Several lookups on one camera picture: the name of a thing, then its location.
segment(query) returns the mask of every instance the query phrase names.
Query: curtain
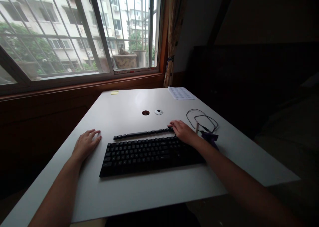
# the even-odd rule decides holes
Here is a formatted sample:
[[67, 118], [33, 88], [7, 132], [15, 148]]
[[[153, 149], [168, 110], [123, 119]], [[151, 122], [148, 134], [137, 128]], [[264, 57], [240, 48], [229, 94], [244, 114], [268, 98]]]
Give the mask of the curtain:
[[168, 18], [168, 61], [166, 65], [164, 88], [172, 85], [174, 73], [174, 55], [180, 32], [182, 30], [183, 18], [186, 9], [187, 0], [168, 0], [169, 18]]

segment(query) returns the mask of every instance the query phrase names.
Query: desk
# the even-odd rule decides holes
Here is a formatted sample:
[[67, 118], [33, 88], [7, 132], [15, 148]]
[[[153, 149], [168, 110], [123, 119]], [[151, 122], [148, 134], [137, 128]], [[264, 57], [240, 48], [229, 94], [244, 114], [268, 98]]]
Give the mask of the desk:
[[[79, 222], [172, 205], [226, 194], [227, 191], [207, 165], [100, 179], [107, 143], [113, 136], [162, 129], [172, 119], [184, 121], [188, 110], [197, 108], [219, 123], [216, 142], [220, 151], [264, 186], [299, 180], [293, 172], [265, 152], [199, 99], [174, 100], [167, 88], [106, 91], [100, 95], [77, 127], [32, 183], [1, 226], [27, 226], [65, 162], [76, 140], [86, 130], [101, 130], [100, 144], [85, 161], [80, 173], [72, 222]], [[162, 115], [154, 110], [160, 109]], [[198, 112], [190, 113], [191, 121]], [[198, 120], [207, 128], [212, 124]], [[152, 136], [172, 136], [172, 133]], [[137, 137], [129, 140], [153, 138]]]

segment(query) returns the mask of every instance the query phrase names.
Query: paper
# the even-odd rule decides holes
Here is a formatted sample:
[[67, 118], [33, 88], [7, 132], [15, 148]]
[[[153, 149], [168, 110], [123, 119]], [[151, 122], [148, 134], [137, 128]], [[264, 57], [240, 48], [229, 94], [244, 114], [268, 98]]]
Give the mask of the paper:
[[196, 97], [185, 87], [168, 87], [169, 92], [175, 100], [194, 100]]

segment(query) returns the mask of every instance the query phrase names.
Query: white round object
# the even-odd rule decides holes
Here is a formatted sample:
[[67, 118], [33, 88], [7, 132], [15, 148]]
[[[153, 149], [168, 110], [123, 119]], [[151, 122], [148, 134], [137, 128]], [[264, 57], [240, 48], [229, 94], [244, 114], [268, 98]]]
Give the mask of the white round object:
[[154, 112], [155, 112], [156, 115], [161, 115], [161, 114], [163, 114], [162, 110], [160, 110], [160, 109], [157, 109], [157, 110], [155, 110]]

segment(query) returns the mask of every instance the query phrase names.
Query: wire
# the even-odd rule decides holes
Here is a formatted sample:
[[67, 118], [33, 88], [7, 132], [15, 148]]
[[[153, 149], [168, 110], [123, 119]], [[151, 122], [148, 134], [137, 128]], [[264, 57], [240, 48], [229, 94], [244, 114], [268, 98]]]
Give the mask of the wire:
[[215, 121], [213, 118], [207, 116], [203, 111], [201, 111], [201, 110], [199, 110], [199, 109], [190, 109], [190, 110], [186, 113], [186, 117], [187, 117], [187, 120], [190, 122], [190, 124], [192, 125], [192, 127], [193, 127], [194, 129], [195, 129], [195, 127], [193, 126], [192, 122], [191, 122], [190, 119], [188, 118], [188, 114], [189, 114], [191, 111], [195, 111], [195, 110], [196, 110], [196, 111], [200, 111], [201, 113], [204, 114], [204, 115], [195, 116], [195, 117], [194, 117], [195, 121], [197, 121], [197, 120], [196, 120], [197, 117], [204, 116], [204, 117], [207, 117], [207, 119], [208, 119], [208, 120], [213, 124], [213, 126], [214, 126], [214, 129], [213, 129], [212, 131], [210, 131], [208, 128], [204, 127], [203, 125], [201, 125], [201, 124], [197, 121], [198, 124], [199, 124], [204, 130], [206, 130], [206, 131], [209, 132], [209, 133], [213, 133], [214, 131], [217, 130], [217, 128], [219, 127], [219, 124], [218, 124], [217, 121]]

